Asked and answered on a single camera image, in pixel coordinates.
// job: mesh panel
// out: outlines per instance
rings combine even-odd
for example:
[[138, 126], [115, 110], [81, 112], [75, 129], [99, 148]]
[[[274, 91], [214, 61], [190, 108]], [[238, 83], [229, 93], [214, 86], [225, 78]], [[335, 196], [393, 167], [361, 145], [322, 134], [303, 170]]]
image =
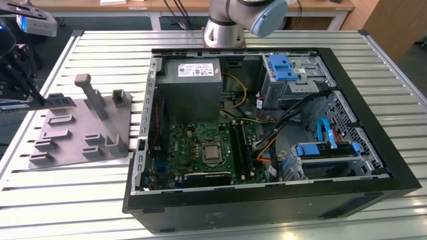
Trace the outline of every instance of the mesh panel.
[[302, 113], [302, 120], [306, 126], [309, 138], [318, 142], [318, 119], [327, 118], [334, 125], [337, 132], [345, 140], [358, 142], [363, 149], [362, 155], [371, 158], [371, 163], [375, 168], [382, 166], [382, 163], [375, 158], [375, 153], [371, 151], [373, 147], [358, 132], [358, 127], [350, 127], [349, 124], [357, 122], [350, 117], [350, 109], [343, 105], [343, 97], [339, 92], [334, 92], [329, 98], [318, 98], [306, 107]]

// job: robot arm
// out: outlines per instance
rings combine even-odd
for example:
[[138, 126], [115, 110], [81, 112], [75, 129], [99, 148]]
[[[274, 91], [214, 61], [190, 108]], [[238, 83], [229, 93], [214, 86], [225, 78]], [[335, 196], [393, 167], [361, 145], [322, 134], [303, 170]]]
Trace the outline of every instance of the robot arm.
[[279, 28], [287, 10], [286, 0], [210, 0], [205, 44], [210, 48], [242, 47], [243, 29], [267, 37]]
[[[49, 19], [46, 13], [31, 4], [0, 0], [0, 15], [4, 14], [24, 16], [20, 19]], [[57, 94], [45, 98], [39, 93], [33, 49], [27, 44], [16, 44], [14, 34], [2, 20], [0, 41], [0, 113], [73, 107], [75, 103], [70, 97]]]

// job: floor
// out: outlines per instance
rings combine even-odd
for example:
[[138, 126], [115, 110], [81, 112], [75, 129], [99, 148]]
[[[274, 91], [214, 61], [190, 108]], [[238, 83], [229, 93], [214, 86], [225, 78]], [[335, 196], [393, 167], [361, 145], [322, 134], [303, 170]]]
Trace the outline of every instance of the floor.
[[[22, 35], [19, 29], [14, 28], [14, 19], [8, 20], [12, 31], [18, 35], [16, 38], [24, 41], [26, 36]], [[194, 17], [191, 21], [194, 28], [201, 29], [207, 23], [207, 17]], [[66, 25], [58, 29], [55, 38], [43, 39], [38, 37], [31, 39], [43, 62], [38, 72], [37, 82], [39, 86], [43, 85], [45, 80], [49, 78], [74, 30], [153, 30], [149, 17], [67, 17], [65, 23]], [[167, 17], [161, 18], [161, 23], [165, 30], [181, 30], [178, 24], [174, 24], [174, 21]], [[421, 92], [427, 96], [427, 49], [422, 50], [421, 45], [415, 44], [402, 61], [398, 62], [398, 66]], [[26, 113], [20, 112], [8, 113], [0, 117], [0, 158], [7, 150], [2, 145], [11, 143], [24, 117]]]

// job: blue light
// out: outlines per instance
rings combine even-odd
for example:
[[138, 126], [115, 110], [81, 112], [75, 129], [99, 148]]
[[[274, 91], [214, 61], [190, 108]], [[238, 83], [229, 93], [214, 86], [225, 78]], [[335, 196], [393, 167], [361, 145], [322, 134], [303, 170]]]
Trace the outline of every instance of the blue light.
[[22, 30], [26, 31], [27, 28], [27, 17], [22, 17], [22, 21], [20, 21], [20, 25], [22, 25]]

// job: ram slot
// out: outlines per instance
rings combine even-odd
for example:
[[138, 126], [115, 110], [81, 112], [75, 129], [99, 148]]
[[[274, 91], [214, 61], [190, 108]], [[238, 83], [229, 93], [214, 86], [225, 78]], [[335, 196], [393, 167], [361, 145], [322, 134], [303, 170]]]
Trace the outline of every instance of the ram slot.
[[241, 155], [239, 148], [239, 133], [237, 125], [230, 124], [230, 140], [231, 140], [231, 151], [233, 151], [233, 161], [234, 161], [234, 170], [235, 176], [238, 179], [246, 179], [245, 173], [245, 162]]
[[238, 178], [246, 180], [250, 177], [249, 164], [246, 163], [246, 139], [242, 132], [242, 126], [233, 124], [230, 126], [231, 150], [234, 158], [234, 168]]
[[250, 173], [250, 176], [254, 177], [254, 171], [253, 171], [254, 163], [253, 163], [253, 155], [251, 155], [251, 147], [250, 147], [251, 144], [249, 141], [249, 135], [247, 135], [245, 124], [239, 125], [239, 131], [241, 131], [241, 134], [242, 134], [243, 140], [245, 140], [243, 148], [245, 148], [245, 159], [246, 159], [246, 164], [247, 164], [247, 172]]

